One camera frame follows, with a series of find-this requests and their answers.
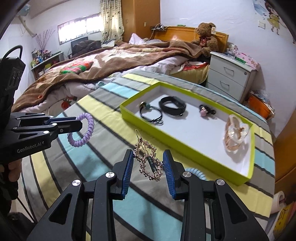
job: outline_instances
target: human hand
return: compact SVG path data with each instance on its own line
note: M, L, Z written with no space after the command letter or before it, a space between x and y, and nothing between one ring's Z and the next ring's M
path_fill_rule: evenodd
M22 171L22 159L9 163L8 169L10 170L8 174L9 181L16 182L20 178L20 173ZM0 165L0 172L4 172L4 167L2 165Z

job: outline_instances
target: purple spiral hair tie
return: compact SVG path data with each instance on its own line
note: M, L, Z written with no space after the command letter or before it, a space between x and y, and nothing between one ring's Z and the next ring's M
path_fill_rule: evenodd
M83 136L83 138L80 141L75 141L73 139L72 133L68 133L68 142L70 143L70 145L74 146L74 147L81 147L89 141L89 139L91 138L91 136L94 132L94 119L92 118L91 114L89 114L89 113L82 113L76 119L80 120L80 121L82 121L83 119L87 119L87 121L89 122L88 131L86 132L86 134Z

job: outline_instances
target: window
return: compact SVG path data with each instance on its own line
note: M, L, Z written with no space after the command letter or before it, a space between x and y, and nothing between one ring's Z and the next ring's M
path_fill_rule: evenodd
M63 23L58 27L59 44L64 44L82 36L104 30L102 17L99 13Z

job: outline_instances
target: teddy bear's head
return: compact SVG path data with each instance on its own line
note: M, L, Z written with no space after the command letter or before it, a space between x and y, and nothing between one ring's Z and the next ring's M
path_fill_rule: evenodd
M201 23L197 27L196 31L197 31L198 35L201 37L203 37L203 36L210 37L212 27L216 27L216 25L213 23Z

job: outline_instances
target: finger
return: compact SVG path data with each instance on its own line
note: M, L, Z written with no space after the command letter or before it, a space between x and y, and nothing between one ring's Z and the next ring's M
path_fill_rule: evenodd
M22 159L19 159L17 161L13 161L9 163L8 168L9 170L13 170L13 169L19 168L21 165L22 165Z
M16 182L20 178L20 173L22 171L22 166L11 170L8 174L8 179L11 182Z

